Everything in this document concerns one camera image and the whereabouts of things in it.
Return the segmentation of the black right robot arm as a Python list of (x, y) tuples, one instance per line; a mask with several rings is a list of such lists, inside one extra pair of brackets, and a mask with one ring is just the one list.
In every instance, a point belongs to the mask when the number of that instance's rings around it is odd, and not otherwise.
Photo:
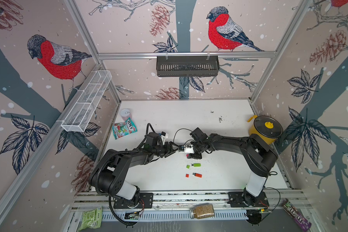
[(194, 140), (191, 143), (194, 150), (194, 153), (189, 156), (191, 159), (201, 158), (203, 152), (213, 151), (228, 151), (243, 155), (251, 170), (248, 183), (242, 193), (243, 204), (255, 206), (263, 198), (265, 183), (278, 159), (278, 154), (259, 135), (227, 137), (212, 133), (208, 136), (196, 128), (190, 136)]

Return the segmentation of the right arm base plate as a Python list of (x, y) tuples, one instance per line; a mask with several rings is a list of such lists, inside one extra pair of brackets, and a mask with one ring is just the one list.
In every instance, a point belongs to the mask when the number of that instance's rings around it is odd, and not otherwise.
[(259, 196), (255, 197), (247, 191), (228, 192), (229, 201), (227, 202), (232, 208), (258, 207), (267, 208), (269, 202), (266, 194), (262, 191)]

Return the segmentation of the red usb drive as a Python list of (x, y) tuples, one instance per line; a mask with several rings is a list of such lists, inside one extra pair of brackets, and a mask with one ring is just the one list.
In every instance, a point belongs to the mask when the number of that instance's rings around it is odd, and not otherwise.
[(198, 177), (198, 178), (202, 178), (202, 175), (198, 174), (198, 173), (193, 173), (193, 176)]

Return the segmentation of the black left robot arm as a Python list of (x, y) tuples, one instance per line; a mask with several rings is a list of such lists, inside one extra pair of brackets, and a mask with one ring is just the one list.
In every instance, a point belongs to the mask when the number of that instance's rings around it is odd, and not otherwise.
[(140, 189), (125, 178), (129, 168), (153, 162), (154, 157), (167, 158), (178, 150), (173, 142), (163, 142), (159, 133), (150, 132), (133, 150), (108, 150), (94, 168), (89, 184), (99, 195), (122, 199), (126, 207), (140, 204)]

